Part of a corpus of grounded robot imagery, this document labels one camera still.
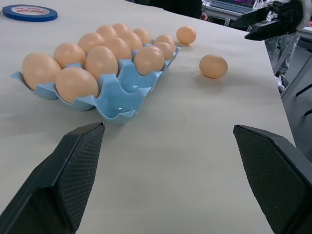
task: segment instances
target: robotic arm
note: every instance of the robotic arm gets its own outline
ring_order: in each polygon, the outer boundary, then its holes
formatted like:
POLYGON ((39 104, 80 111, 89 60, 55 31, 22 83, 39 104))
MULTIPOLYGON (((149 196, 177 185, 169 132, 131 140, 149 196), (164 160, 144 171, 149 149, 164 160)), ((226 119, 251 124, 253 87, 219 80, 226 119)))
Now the robotic arm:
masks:
POLYGON ((252 29, 245 38, 265 40, 303 29, 311 14, 311 0, 273 1, 264 8, 242 15, 233 23, 233 27, 242 29, 251 26, 252 29), (272 13, 276 17, 268 21, 268 14, 272 13))

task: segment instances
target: brown egg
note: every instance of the brown egg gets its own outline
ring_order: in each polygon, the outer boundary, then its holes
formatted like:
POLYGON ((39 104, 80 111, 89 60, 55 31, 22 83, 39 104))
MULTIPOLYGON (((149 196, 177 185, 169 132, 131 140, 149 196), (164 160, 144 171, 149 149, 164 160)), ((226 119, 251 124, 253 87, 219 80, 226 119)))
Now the brown egg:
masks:
POLYGON ((87 33, 80 38, 78 46, 80 46, 85 54, 98 45, 103 45, 104 39, 97 33, 87 33))
POLYGON ((182 44, 191 44, 196 39, 196 31, 189 26, 181 27, 176 32, 176 38, 182 44))
POLYGON ((119 36, 121 33, 128 31, 129 28, 123 24, 123 23, 116 23, 113 25, 113 28, 115 29, 115 31, 117 32, 117 35, 119 36))
POLYGON ((68 103, 76 98, 89 95, 98 97, 99 88, 96 79, 86 70, 78 67, 67 67, 56 76, 55 86, 58 94, 68 103))
POLYGON ((153 45, 139 49, 134 60, 137 72, 142 76, 146 76, 152 71, 161 71, 164 62, 165 58, 162 50, 153 45))
POLYGON ((100 28, 97 29, 97 33, 100 34, 104 40, 117 37, 117 32, 113 27, 109 25, 101 26, 100 28))
POLYGON ((155 44, 158 42, 165 42, 170 45, 171 51, 174 53, 176 51, 176 45, 174 41, 172 40, 171 36, 169 35, 160 35, 159 37, 156 38, 155 44))
POLYGON ((140 38, 133 32, 125 31, 119 35, 119 38, 127 43, 131 51, 138 50, 143 47, 140 38))
POLYGON ((114 53, 117 61, 121 59, 132 59, 129 46, 120 38, 110 38, 104 43, 104 46, 114 53))
POLYGON ((67 64, 81 63, 84 67, 86 63, 85 52, 74 43, 62 43, 54 51, 54 59, 64 69, 67 64))
POLYGON ((147 31, 137 28, 133 32, 138 35, 142 44, 152 43, 152 37, 147 31))
POLYGON ((60 71, 58 63, 52 57, 41 52, 27 55, 22 65, 25 82, 33 91, 38 84, 55 82, 55 76, 60 71))
POLYGON ((107 47, 97 46, 87 56, 86 70, 96 79, 99 79, 100 75, 104 74, 115 74, 117 76, 117 59, 107 47))
POLYGON ((199 63, 202 74, 212 79, 218 79, 228 71, 228 64, 219 55, 206 55, 199 63))
POLYGON ((172 53, 171 47, 168 43, 158 42, 154 46, 156 46, 162 50, 164 57, 165 57, 165 60, 173 60, 174 59, 174 54, 172 53))

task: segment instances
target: blue tape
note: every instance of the blue tape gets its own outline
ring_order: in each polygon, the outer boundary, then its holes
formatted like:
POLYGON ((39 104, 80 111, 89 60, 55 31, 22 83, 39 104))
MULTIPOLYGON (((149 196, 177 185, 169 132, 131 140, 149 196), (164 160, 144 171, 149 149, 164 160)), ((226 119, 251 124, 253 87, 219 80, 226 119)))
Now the blue tape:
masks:
POLYGON ((58 17, 58 13, 50 8, 42 6, 32 5, 11 5, 2 9, 3 14, 11 19, 29 22, 47 22, 55 20, 58 17), (19 12, 39 12, 43 15, 25 15, 19 12))

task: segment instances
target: tape label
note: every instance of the tape label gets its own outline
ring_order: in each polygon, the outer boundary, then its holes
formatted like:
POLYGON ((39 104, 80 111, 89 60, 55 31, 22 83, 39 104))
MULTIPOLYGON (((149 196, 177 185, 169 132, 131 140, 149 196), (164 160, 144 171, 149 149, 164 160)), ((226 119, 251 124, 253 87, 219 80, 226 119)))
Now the tape label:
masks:
POLYGON ((50 11, 41 8, 41 7, 36 7, 36 6, 17 6, 17 7, 12 7, 11 10, 15 13, 26 13, 26 12, 33 12, 37 13, 40 15, 47 15, 50 13, 50 11))

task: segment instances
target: egg carton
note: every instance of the egg carton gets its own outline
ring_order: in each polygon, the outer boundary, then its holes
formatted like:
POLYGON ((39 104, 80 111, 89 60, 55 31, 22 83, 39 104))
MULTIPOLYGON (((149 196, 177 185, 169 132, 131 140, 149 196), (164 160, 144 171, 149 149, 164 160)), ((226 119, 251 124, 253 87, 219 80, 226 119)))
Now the egg carton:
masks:
MULTIPOLYGON (((176 47, 174 59, 179 50, 180 48, 176 47)), ((136 54, 137 50, 134 50, 132 52, 133 59, 136 54)), ((172 61, 166 60, 160 72, 151 72, 147 76, 142 76, 137 72, 133 60, 119 60, 119 74, 117 77, 115 74, 111 74, 102 75, 98 79, 97 82, 100 88, 100 94, 97 98, 92 95, 79 97, 76 98, 73 103, 68 103, 61 98, 56 90, 54 82, 39 84, 33 91, 27 86, 21 72, 16 72, 11 77, 19 80, 38 97, 47 100, 59 98, 70 108, 79 111, 87 111, 95 107, 104 120, 114 124, 125 124, 140 110, 145 97, 153 91, 158 79, 163 76, 172 61)), ((67 67, 81 68, 81 64, 69 64, 67 67)))

